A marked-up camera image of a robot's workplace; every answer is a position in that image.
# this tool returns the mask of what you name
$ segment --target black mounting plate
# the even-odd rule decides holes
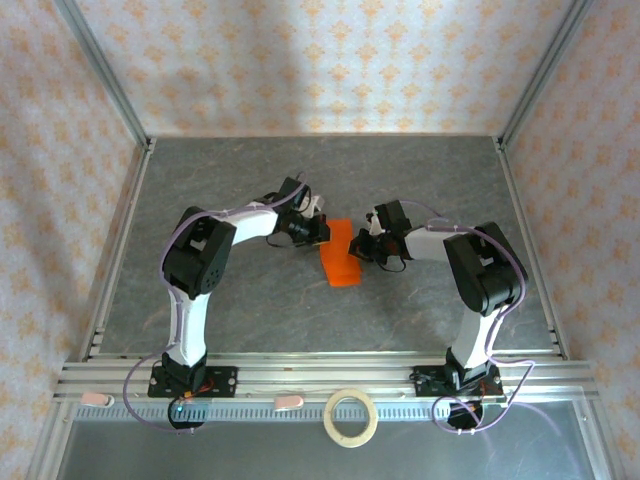
[[[413,386],[416,397],[444,397],[447,395],[464,395],[465,397],[504,396],[502,382],[496,383],[495,378],[500,378],[500,370],[495,365],[489,367],[489,374],[474,382],[474,385],[456,391],[446,382],[444,365],[418,365],[413,367]]]
[[[198,398],[233,398],[238,384],[238,367],[207,366],[203,384],[213,381],[214,387],[198,394]],[[175,398],[167,383],[166,371],[162,366],[153,367],[147,395],[150,398]]]

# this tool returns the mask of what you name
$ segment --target orange object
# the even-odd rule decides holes
[[[332,287],[360,285],[360,264],[349,255],[349,244],[353,239],[350,218],[327,220],[331,229],[331,240],[320,245],[320,260]]]

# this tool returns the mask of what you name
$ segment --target tape roll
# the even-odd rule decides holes
[[[367,415],[369,416],[367,426],[360,435],[356,435],[355,437],[347,437],[346,435],[343,435],[338,431],[333,423],[333,412],[338,406],[338,403],[345,398],[355,398],[360,400],[367,409]],[[369,395],[360,390],[356,390],[355,388],[347,388],[345,390],[337,391],[331,395],[326,407],[324,407],[324,429],[327,431],[329,437],[331,437],[331,440],[341,447],[356,448],[364,445],[371,440],[371,437],[376,433],[377,428],[378,411],[376,410],[376,406],[373,404]]]

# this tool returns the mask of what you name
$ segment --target robotic arm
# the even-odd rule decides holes
[[[485,352],[490,327],[505,305],[520,295],[520,282],[511,264],[492,245],[473,234],[412,228],[399,201],[378,205],[367,215],[369,230],[361,229],[349,253],[386,265],[390,256],[405,260],[448,261],[465,304],[462,326],[447,350],[444,383],[451,392],[477,384],[496,369]],[[502,245],[526,272],[500,228],[493,222],[476,227]]]
[[[279,200],[299,192],[291,200]],[[278,192],[251,202],[218,220],[204,216],[189,224],[169,249],[162,271],[173,287],[171,338],[174,346],[162,355],[162,390],[166,396],[197,392],[206,377],[207,348],[204,342],[207,304],[227,264],[231,247],[253,237],[287,233],[296,244],[318,244],[329,240],[323,201],[311,196],[308,186],[288,177]],[[178,226],[203,212],[188,208]]]

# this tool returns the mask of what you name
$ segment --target patterned wallpaper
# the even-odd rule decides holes
[[[53,1],[3,6],[0,30],[0,477],[21,479],[135,144]]]
[[[640,478],[640,8],[596,2],[509,150],[553,299]]]
[[[570,0],[79,0],[149,134],[497,135]]]

